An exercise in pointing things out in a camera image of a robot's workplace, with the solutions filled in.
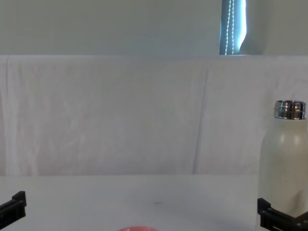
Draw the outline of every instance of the white tabletop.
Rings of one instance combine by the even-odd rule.
[[[26,217],[6,231],[252,231],[256,176],[0,177],[0,203],[18,191]]]

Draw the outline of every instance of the metal bottle cap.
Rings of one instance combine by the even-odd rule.
[[[306,103],[293,100],[278,100],[275,103],[274,117],[279,119],[305,119]]]

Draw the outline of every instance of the wall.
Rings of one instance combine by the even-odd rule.
[[[219,0],[1,0],[0,54],[218,54]]]
[[[242,54],[307,55],[307,0],[248,0]]]

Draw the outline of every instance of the white bottle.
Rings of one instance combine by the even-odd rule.
[[[308,211],[305,109],[304,102],[277,101],[261,146],[258,198],[292,217]],[[260,215],[257,215],[256,231],[265,230],[260,227]]]

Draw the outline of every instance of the pink bowl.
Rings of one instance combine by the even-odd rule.
[[[134,227],[127,227],[119,231],[159,231],[159,230],[146,226],[134,226]]]

